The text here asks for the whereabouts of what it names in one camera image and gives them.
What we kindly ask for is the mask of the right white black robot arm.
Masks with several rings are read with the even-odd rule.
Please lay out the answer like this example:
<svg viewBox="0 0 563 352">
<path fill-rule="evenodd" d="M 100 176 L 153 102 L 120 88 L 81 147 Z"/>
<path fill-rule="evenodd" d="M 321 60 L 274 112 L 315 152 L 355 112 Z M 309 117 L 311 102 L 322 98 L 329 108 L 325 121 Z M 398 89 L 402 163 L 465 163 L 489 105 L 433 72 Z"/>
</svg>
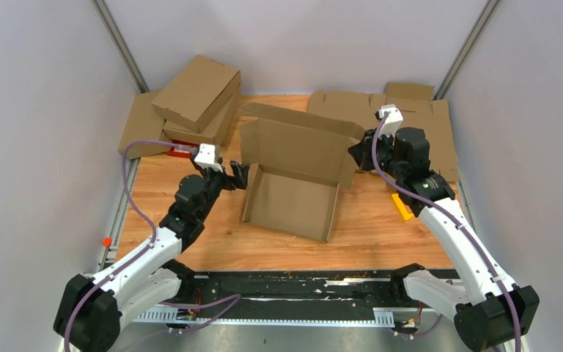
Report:
<svg viewBox="0 0 563 352">
<path fill-rule="evenodd" d="M 430 167 L 430 143 L 422 129 L 396 133 L 368 130 L 348 148 L 359 169 L 376 171 L 411 210 L 452 261 L 463 282 L 455 287 L 413 263 L 397 269 L 389 286 L 399 306 L 419 301 L 455 325 L 471 351 L 497 348 L 506 342 L 522 351 L 523 336 L 540 304 L 530 285 L 521 287 L 497 263 L 469 224 L 449 183 Z"/>
</svg>

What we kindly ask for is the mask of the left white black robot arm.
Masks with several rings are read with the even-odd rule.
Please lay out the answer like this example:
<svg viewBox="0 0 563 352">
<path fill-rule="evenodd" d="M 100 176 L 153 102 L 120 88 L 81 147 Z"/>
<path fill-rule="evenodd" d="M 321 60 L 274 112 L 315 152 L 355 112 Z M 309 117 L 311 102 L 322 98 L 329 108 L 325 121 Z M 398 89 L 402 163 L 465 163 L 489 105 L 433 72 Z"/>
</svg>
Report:
<svg viewBox="0 0 563 352">
<path fill-rule="evenodd" d="M 249 164 L 229 166 L 232 174 L 219 164 L 196 165 L 197 174 L 180 181 L 174 202 L 144 243 L 94 276 L 77 274 L 67 282 L 53 323 L 65 343 L 80 351 L 108 351 L 149 308 L 194 297 L 196 285 L 176 258 L 202 234 L 223 190 L 246 189 Z"/>
</svg>

